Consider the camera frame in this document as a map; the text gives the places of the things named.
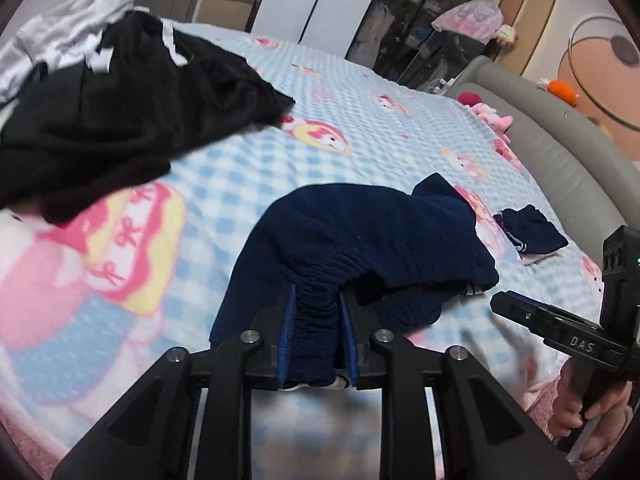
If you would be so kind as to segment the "right hand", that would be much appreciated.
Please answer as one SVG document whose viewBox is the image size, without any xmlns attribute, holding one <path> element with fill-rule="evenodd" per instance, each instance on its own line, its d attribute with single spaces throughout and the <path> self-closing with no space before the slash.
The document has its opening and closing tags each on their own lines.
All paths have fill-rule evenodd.
<svg viewBox="0 0 640 480">
<path fill-rule="evenodd" d="M 548 429 L 552 437 L 567 437 L 572 430 L 580 428 L 585 422 L 598 418 L 597 427 L 580 454 L 582 460 L 591 460 L 608 448 L 626 428 L 632 383 L 618 382 L 588 410 L 584 410 L 582 397 L 572 387 L 574 368 L 574 359 L 568 359 L 561 368 Z"/>
</svg>

